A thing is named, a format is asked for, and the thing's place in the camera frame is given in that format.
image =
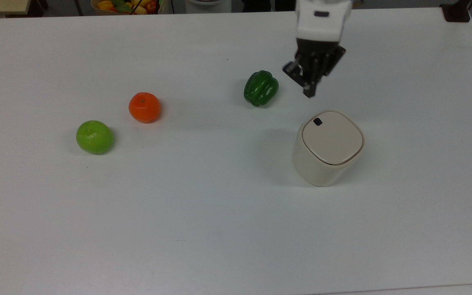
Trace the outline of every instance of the fruit basket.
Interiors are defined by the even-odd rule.
[[[91,0],[90,5],[97,15],[170,14],[171,0]]]

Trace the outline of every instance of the black button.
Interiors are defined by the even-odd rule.
[[[329,11],[315,11],[314,16],[329,17]]]

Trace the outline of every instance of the green lime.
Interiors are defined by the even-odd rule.
[[[114,136],[107,125],[90,120],[77,129],[75,140],[82,150],[92,154],[103,154],[112,146]]]

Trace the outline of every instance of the cylindrical bin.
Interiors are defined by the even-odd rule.
[[[185,0],[185,11],[193,13],[230,13],[231,0]]]
[[[308,183],[328,186],[358,159],[364,145],[362,131],[348,116],[320,112],[298,130],[294,169]]]

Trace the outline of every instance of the floor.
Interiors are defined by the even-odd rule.
[[[173,0],[174,11],[177,14],[186,13],[185,10],[186,0]],[[243,8],[243,2],[241,0],[231,0],[232,12],[241,12]],[[49,3],[49,9],[45,11],[45,16],[56,17],[56,16],[77,16],[77,9],[75,6],[75,0],[47,0]],[[79,0],[84,15],[96,15],[92,6],[90,6],[90,0]],[[369,9],[369,8],[405,8],[405,7],[438,7],[442,3],[454,3],[455,0],[364,0],[363,4],[358,9]]]

